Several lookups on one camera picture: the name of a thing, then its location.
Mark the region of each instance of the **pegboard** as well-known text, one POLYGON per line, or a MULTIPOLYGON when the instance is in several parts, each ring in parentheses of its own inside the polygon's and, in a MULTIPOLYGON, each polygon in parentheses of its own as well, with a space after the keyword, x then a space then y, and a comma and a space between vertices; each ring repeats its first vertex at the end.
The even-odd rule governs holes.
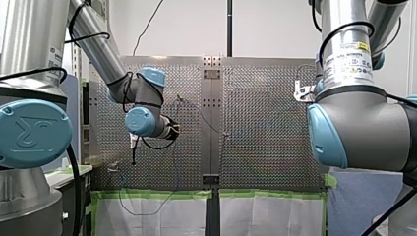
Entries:
MULTIPOLYGON (((310 151, 306 105, 292 96, 297 68, 313 60, 219 58, 220 76, 213 74, 210 82, 203 59, 123 58, 128 71, 153 66, 167 74, 162 113, 181 125, 176 145, 141 147, 135 166, 122 106, 108 100, 107 87, 91 67, 93 188, 198 190, 203 174, 219 174, 221 188, 319 191, 324 181, 310 151), (116 162, 120 171, 109 171, 116 162)), ((314 71, 299 70, 299 78, 309 83, 314 71)))
POLYGON ((293 98, 295 80, 314 81, 314 68, 300 68, 308 63, 223 60, 220 188, 319 191, 324 185, 311 154, 307 106, 293 98))

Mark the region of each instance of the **sticker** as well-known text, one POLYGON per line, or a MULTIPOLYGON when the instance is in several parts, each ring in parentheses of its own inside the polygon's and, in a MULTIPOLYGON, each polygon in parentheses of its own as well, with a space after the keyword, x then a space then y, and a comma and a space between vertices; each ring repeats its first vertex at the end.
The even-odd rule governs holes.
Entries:
POLYGON ((358 42, 359 44, 359 49, 365 50, 367 52, 369 52, 369 45, 366 44, 365 42, 358 42))
MULTIPOLYGON (((50 47, 49 48, 49 56, 48 56, 48 67, 61 67, 62 65, 62 51, 58 50, 57 48, 50 47)), ((48 71, 47 77, 50 78, 52 81, 60 80, 62 72, 60 71, 48 71)))
POLYGON ((372 79, 372 59, 363 49, 348 48, 333 53, 325 60, 325 78, 372 79))
POLYGON ((349 42, 340 45, 340 49, 362 49, 369 52, 369 45, 365 42, 349 42))

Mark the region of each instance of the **white wall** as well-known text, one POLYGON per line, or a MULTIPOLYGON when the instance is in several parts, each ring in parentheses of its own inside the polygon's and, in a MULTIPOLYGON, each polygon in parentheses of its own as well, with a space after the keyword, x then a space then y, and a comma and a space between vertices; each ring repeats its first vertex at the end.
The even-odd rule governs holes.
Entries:
MULTIPOLYGON (((131 55, 159 0, 110 0, 110 26, 122 55, 131 55)), ((370 9, 372 0, 367 0, 370 9)), ((412 84, 417 3, 409 1, 402 30, 386 51, 375 82, 388 92, 407 95, 412 84)), ((307 0, 235 0, 233 56, 314 58, 321 43, 307 0)), ((226 0, 164 1, 142 38, 137 55, 202 56, 226 54, 226 0)))
MULTIPOLYGON (((110 0, 110 27, 122 55, 132 55, 158 0, 110 0)), ((225 52, 226 1, 164 1, 137 55, 218 55, 225 52)))

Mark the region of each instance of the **blue joint cap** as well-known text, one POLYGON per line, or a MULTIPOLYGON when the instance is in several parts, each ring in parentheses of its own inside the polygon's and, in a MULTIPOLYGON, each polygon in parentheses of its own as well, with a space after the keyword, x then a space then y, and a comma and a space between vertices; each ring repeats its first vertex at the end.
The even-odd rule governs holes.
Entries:
POLYGON ((316 84, 315 91, 319 94, 323 89, 325 89, 325 84, 323 83, 323 79, 320 79, 316 84))
POLYGON ((158 70, 154 67, 144 67, 142 68, 142 70, 139 72, 141 73, 146 80, 148 80, 149 82, 159 86, 159 87, 163 87, 165 88, 166 83, 165 83, 165 73, 161 70, 158 70))
POLYGON ((374 65, 374 70, 375 71, 380 70, 383 67, 385 62, 386 62, 386 55, 384 53, 381 53, 380 59, 378 60, 377 64, 374 65))
POLYGON ((141 137, 151 135, 156 125, 153 114, 141 106, 132 108, 126 114, 125 124, 129 133, 141 137))
POLYGON ((26 169, 58 158, 73 127, 64 110, 44 100, 22 99, 0 107, 0 165, 26 169))
POLYGON ((309 106, 310 143, 314 158, 323 165, 347 168, 347 156, 340 136, 325 110, 318 104, 309 106))

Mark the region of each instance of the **black cable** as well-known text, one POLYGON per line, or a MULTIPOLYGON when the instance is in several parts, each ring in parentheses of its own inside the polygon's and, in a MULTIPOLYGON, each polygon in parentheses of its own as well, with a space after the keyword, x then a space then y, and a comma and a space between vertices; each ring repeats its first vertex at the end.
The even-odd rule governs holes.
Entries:
POLYGON ((74 13, 73 18, 71 18, 71 21, 70 21, 70 23, 68 24, 68 32, 69 32, 70 37, 71 37, 71 39, 72 39, 72 40, 74 40, 74 39, 75 39, 75 38, 74 38, 74 23, 76 22, 76 17, 80 14, 81 10, 83 10, 83 8, 84 8, 87 4, 88 4, 88 3, 85 1, 85 2, 83 2, 82 4, 80 4, 80 5, 77 7, 76 12, 74 13))
POLYGON ((147 32, 150 23, 152 22, 154 16, 156 15, 156 13, 159 10, 159 7, 160 7, 160 5, 162 4, 163 1, 164 0, 160 0, 160 2, 157 4, 156 9, 154 10, 152 16, 150 17, 150 19, 149 19, 149 21, 147 23, 147 26, 145 27, 144 31, 139 35, 138 41, 136 42, 135 49, 133 49, 133 56, 136 56, 136 49, 138 49, 139 42, 141 41, 142 36, 144 36, 144 34, 147 32))
POLYGON ((414 103, 414 102, 412 102, 408 99, 405 99, 405 98, 402 98, 402 97, 399 97, 399 96, 396 96, 396 95, 392 95, 392 94, 389 94, 389 93, 387 93, 387 97, 391 98, 391 99, 394 99, 394 100, 397 100, 397 101, 400 101, 402 103, 405 103, 405 104, 407 104, 411 107, 417 108, 417 103, 414 103))
POLYGON ((167 149, 167 148, 171 147, 171 146, 175 143, 175 141, 176 141, 176 140, 171 141, 169 144, 167 144, 167 145, 166 145, 166 146, 164 146, 164 147, 153 147, 153 146, 151 146, 151 145, 150 145, 147 141, 145 141, 145 139, 144 139, 144 138, 142 138, 142 142, 144 143, 144 145, 146 145, 148 148, 151 148, 151 149, 157 149, 157 150, 167 149))
POLYGON ((161 105, 163 105, 163 103, 165 102, 165 100, 163 99, 163 95, 162 93, 157 89, 156 86, 153 85, 153 83, 151 83, 150 81, 148 81, 145 76, 143 76, 141 73, 137 73, 137 77, 138 78, 142 78, 148 85, 150 85, 158 94, 160 100, 161 100, 161 105))
POLYGON ((173 158, 173 161, 174 161, 174 166, 175 166, 175 169, 176 169, 176 176, 177 176, 177 184, 176 184, 176 187, 175 187, 175 190, 174 191, 172 191, 169 195, 168 195, 168 197, 166 197, 166 199, 162 202, 162 204, 160 204, 160 206, 159 206, 159 208, 155 211, 155 212, 153 212, 153 213, 134 213, 134 212, 132 212, 131 210, 129 210, 127 207, 125 207, 125 205, 123 204, 123 201, 122 201, 122 191, 121 190, 119 190, 119 202, 120 202, 120 205, 122 206, 122 208, 124 209, 124 210, 126 210, 128 213, 130 213, 131 215, 133 215, 133 216, 152 216, 152 215, 156 215, 156 214, 158 214, 161 210, 162 210, 162 208, 163 208, 163 206, 166 204, 166 202, 168 202, 168 200, 178 191, 178 189, 179 189, 179 186, 180 186, 180 184, 179 184, 179 169, 178 169, 178 165, 177 165, 177 162, 176 162, 176 159, 175 159, 175 150, 176 150, 176 145, 174 146, 174 149, 173 149, 173 151, 172 151, 172 158, 173 158))
MULTIPOLYGON (((178 116, 178 112, 179 112, 179 106, 177 107, 177 114, 176 114, 176 116, 178 116)), ((168 202, 168 200, 175 194, 175 192, 177 192, 178 190, 179 190, 179 188, 180 188, 180 170, 179 170, 179 168, 178 168, 178 163, 177 163, 177 160, 176 160, 176 158, 175 158, 175 150, 177 149, 177 145, 175 144, 174 145, 174 148, 173 148, 173 150, 172 150, 172 161, 173 161, 173 164, 174 164, 174 168, 175 168, 175 175, 176 175, 176 187, 175 187, 175 190, 171 193, 171 194, 169 194, 168 195, 168 197, 166 197, 166 199, 162 202, 162 204, 159 206, 159 208, 155 211, 155 212, 153 212, 153 213, 141 213, 141 214, 137 214, 137 213, 134 213, 134 212, 131 212, 129 209, 127 209, 126 207, 125 207, 125 205, 123 204, 123 201, 122 201, 122 196, 121 196, 121 189, 119 190, 119 202, 120 202, 120 205, 122 206, 122 208, 124 209, 124 210, 126 210, 128 213, 130 213, 131 215, 133 215, 133 216, 151 216, 151 215, 156 215, 156 214, 158 214, 161 210, 162 210, 162 208, 163 208, 163 206, 165 205, 165 203, 166 202, 168 202)), ((124 180, 124 177, 123 177, 123 175, 121 175, 121 177, 122 177, 122 185, 123 186, 125 186, 125 188, 126 188, 126 184, 125 184, 125 180, 124 180)))
POLYGON ((100 35, 105 35, 106 39, 110 39, 110 34, 108 32, 98 32, 98 33, 95 33, 95 34, 92 34, 92 35, 82 36, 82 37, 74 38, 74 39, 71 39, 71 40, 66 40, 64 43, 78 42, 78 41, 82 41, 82 40, 87 39, 87 38, 100 36, 100 35))
POLYGON ((187 102, 188 104, 190 104, 190 105, 192 105, 196 110, 198 110, 199 111, 199 114, 200 114, 200 116, 202 117, 202 119, 203 119, 203 121, 213 130, 213 131, 215 131, 216 133, 218 133, 218 134, 220 134, 220 132, 219 131, 217 131, 216 129, 215 129, 215 127, 213 127, 212 126, 212 124, 208 121, 208 120, 206 120, 206 118, 205 118, 205 116, 203 115, 203 113, 202 113, 202 110, 196 105, 196 104, 194 104, 192 101, 190 101, 190 100, 187 100, 187 99, 185 99, 185 98, 178 98, 178 100, 180 101, 180 102, 187 102))
POLYGON ((380 50, 378 50, 377 52, 372 53, 373 55, 378 55, 380 53, 382 53, 384 50, 386 50, 398 37, 399 32, 401 31, 401 25, 402 25, 402 20, 401 17, 398 19, 398 29, 396 30, 395 36, 392 38, 392 40, 387 43, 387 45, 385 45, 383 48, 381 48, 380 50))
POLYGON ((135 141, 135 145, 132 149, 132 165, 136 165, 136 149, 138 148, 139 137, 135 141))
POLYGON ((75 38, 74 37, 74 24, 76 22, 76 18, 77 16, 80 14, 80 12, 83 10, 83 8, 85 6, 87 6, 89 3, 84 1, 82 4, 80 4, 77 9, 76 12, 74 13, 74 16, 71 18, 70 23, 68 24, 68 32, 70 34, 71 40, 67 40, 65 41, 65 43, 72 43, 74 42, 78 47, 80 47, 80 45, 77 43, 78 41, 82 41, 91 37, 95 37, 95 36, 100 36, 100 35, 105 35, 106 39, 110 39, 110 34, 108 32, 98 32, 92 35, 87 35, 87 36, 82 36, 82 37, 78 37, 75 38))
POLYGON ((316 27, 317 31, 322 32, 322 29, 317 23, 317 18, 316 18, 316 0, 312 0, 312 17, 313 17, 314 26, 316 27))
POLYGON ((33 74, 42 73, 42 72, 48 72, 48 71, 60 71, 60 72, 62 72, 62 76, 61 76, 61 79, 60 79, 61 84, 67 79, 68 73, 64 68, 62 68, 62 67, 48 67, 48 68, 34 69, 34 70, 29 70, 29 71, 25 71, 25 72, 18 72, 18 73, 10 74, 10 75, 7 75, 7 76, 3 76, 3 77, 0 77, 0 81, 4 81, 4 80, 7 80, 7 79, 12 79, 12 78, 17 78, 17 77, 22 77, 22 76, 33 75, 33 74))
POLYGON ((378 228, 386 219, 389 218, 390 215, 392 215, 394 212, 396 212, 400 207, 402 207, 404 204, 406 204, 411 198, 413 198, 417 194, 417 188, 413 188, 408 192, 407 195, 405 195, 398 203, 396 203, 394 206, 392 206, 387 212, 383 214, 375 223, 373 223, 363 234, 362 236, 368 236, 370 235, 375 229, 378 228))
POLYGON ((74 188, 75 188, 75 215, 74 215, 74 229, 73 235, 78 236, 81 228, 81 177, 78 168, 77 158, 74 154, 73 147, 71 145, 67 148, 68 158, 70 159, 71 166, 73 168, 74 175, 74 188))
POLYGON ((319 50, 319 60, 320 60, 320 65, 323 67, 323 54, 325 52, 325 48, 328 45, 328 43, 331 41, 331 39, 336 36, 341 30, 347 28, 347 27, 353 27, 353 26, 365 26, 368 27, 369 30, 371 30, 371 32, 369 33, 369 37, 371 37, 374 32, 375 32, 375 28, 374 26, 369 23, 369 22, 364 22, 364 21, 359 21, 359 22, 352 22, 352 23, 348 23, 345 25, 342 25, 340 27, 338 27, 337 29, 333 30, 332 32, 330 32, 328 34, 328 36, 325 38, 325 40, 323 40, 322 45, 320 46, 320 50, 319 50))
POLYGON ((129 77, 129 81, 125 85, 124 90, 123 90, 123 103, 122 103, 122 107, 123 107, 123 111, 125 113, 128 113, 128 110, 126 110, 126 101, 132 102, 131 100, 128 99, 128 91, 130 90, 130 86, 132 84, 133 73, 132 72, 128 72, 126 74, 126 76, 124 76, 124 78, 126 78, 126 77, 129 77))

